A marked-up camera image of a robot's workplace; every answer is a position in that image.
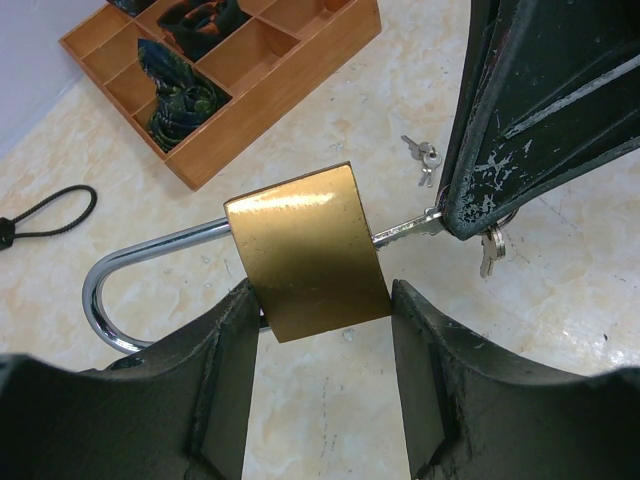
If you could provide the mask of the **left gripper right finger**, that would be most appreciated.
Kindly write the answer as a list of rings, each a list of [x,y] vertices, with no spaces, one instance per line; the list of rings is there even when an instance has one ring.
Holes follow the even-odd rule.
[[[392,334],[414,479],[635,479],[639,371],[581,376],[518,356],[392,288]]]

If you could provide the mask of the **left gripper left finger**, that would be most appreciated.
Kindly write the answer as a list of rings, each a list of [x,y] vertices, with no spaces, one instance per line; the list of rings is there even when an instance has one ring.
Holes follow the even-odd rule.
[[[5,479],[238,479],[260,308],[248,282],[103,370],[1,358]]]

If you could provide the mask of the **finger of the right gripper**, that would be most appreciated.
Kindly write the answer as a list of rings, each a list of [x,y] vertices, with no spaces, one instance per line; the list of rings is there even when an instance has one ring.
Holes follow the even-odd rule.
[[[466,240],[639,146],[635,1],[474,1],[440,186]]]

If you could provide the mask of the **brass padlock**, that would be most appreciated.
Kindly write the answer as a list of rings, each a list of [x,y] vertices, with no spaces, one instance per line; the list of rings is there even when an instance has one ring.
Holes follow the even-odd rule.
[[[108,318],[102,289],[110,274],[227,235],[281,343],[390,315],[389,292],[349,163],[238,196],[224,208],[221,219],[118,250],[90,269],[82,306],[102,341],[123,353],[150,345]]]

